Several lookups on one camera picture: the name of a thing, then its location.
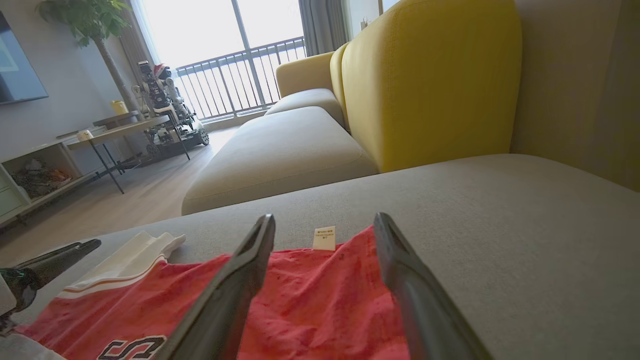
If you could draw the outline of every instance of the yellow sofa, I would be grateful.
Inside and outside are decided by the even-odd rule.
[[[330,89],[381,172],[509,152],[522,36],[513,0],[402,0],[333,53],[281,65]]]

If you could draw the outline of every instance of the indoor tree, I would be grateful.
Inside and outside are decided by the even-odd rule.
[[[95,42],[124,103],[132,111],[137,109],[136,102],[127,91],[105,43],[110,35],[119,37],[122,29],[130,26],[122,17],[122,12],[130,9],[120,0],[44,0],[36,5],[36,11],[44,20],[66,24],[71,34],[79,38],[80,47],[88,46],[91,40]]]

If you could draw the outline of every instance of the red jersey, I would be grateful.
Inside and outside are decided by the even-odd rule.
[[[142,234],[151,238],[137,237]],[[67,359],[152,357],[229,256],[169,264],[166,257],[184,237],[142,238],[65,288],[23,333]],[[145,248],[150,243],[152,250]],[[382,283],[372,227],[335,252],[271,254],[238,358],[294,357],[409,357],[400,310]]]

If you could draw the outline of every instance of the sofa armrest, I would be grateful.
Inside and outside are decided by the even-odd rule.
[[[333,91],[329,66],[332,55],[333,51],[280,65],[276,69],[280,96],[316,88]]]

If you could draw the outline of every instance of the wheeled robot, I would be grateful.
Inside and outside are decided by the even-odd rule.
[[[180,90],[175,87],[171,78],[171,70],[165,64],[151,69],[149,61],[138,63],[144,80],[142,86],[135,85],[132,90],[136,94],[144,93],[150,100],[150,106],[143,101],[143,114],[146,117],[168,115],[170,121],[145,130],[147,153],[154,159],[167,158],[179,154],[196,145],[209,144],[209,135],[202,123],[196,119],[184,104]]]

